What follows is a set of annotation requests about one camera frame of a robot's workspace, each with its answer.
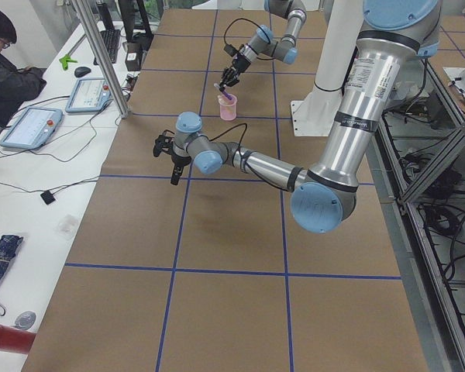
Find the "black keyboard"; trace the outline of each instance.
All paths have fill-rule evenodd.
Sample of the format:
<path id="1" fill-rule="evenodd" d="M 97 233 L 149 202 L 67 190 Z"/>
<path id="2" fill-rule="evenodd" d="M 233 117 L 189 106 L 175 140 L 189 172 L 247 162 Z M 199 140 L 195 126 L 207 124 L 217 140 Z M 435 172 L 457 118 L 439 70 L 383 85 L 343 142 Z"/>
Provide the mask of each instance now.
<path id="1" fill-rule="evenodd" d="M 107 47 L 110 61 L 114 64 L 117 61 L 117 51 L 119 50 L 119 40 L 121 38 L 120 29 L 103 29 L 100 31 L 103 43 Z"/>

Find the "light blue tablet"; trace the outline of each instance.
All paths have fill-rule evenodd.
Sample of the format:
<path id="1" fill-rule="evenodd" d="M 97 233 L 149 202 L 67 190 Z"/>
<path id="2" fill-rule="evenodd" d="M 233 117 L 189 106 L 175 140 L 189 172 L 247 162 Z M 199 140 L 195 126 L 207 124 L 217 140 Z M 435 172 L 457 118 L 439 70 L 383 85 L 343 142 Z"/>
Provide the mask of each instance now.
<path id="1" fill-rule="evenodd" d="M 62 121 L 58 108 L 28 107 L 0 141 L 0 146 L 32 150 L 45 144 Z"/>
<path id="2" fill-rule="evenodd" d="M 110 90 L 105 79 L 99 77 L 78 79 L 65 111 L 71 114 L 96 113 L 109 99 Z"/>

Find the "computer mouse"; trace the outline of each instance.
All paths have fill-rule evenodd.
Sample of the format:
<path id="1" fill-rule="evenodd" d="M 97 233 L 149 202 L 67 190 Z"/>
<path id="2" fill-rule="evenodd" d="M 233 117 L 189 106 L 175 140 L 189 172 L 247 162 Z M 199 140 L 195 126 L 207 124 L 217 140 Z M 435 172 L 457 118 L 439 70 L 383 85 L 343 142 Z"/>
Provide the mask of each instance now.
<path id="1" fill-rule="evenodd" d="M 82 78 L 83 76 L 85 76 L 86 74 L 89 74 L 90 72 L 91 72 L 90 67 L 80 66 L 76 70 L 74 70 L 74 76 L 76 78 Z"/>

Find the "black umbrella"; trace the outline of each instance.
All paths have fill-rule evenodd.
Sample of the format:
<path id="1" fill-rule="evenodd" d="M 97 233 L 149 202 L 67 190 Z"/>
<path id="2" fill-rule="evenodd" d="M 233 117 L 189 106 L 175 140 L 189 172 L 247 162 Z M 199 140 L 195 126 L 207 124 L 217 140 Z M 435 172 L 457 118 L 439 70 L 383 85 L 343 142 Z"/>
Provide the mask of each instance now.
<path id="1" fill-rule="evenodd" d="M 17 235 L 2 235 L 0 239 L 0 280 L 3 278 L 10 261 L 16 255 L 17 248 L 22 242 L 22 237 Z"/>

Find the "green object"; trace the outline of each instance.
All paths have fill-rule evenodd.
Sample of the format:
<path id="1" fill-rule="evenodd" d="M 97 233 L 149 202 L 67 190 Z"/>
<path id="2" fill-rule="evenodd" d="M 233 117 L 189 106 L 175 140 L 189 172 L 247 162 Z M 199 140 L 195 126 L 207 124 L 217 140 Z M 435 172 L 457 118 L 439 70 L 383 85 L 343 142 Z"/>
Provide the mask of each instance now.
<path id="1" fill-rule="evenodd" d="M 59 61 L 62 63 L 62 68 L 64 70 L 69 68 L 69 62 L 77 63 L 77 61 L 73 60 L 69 54 L 66 54 L 65 56 L 60 58 Z"/>

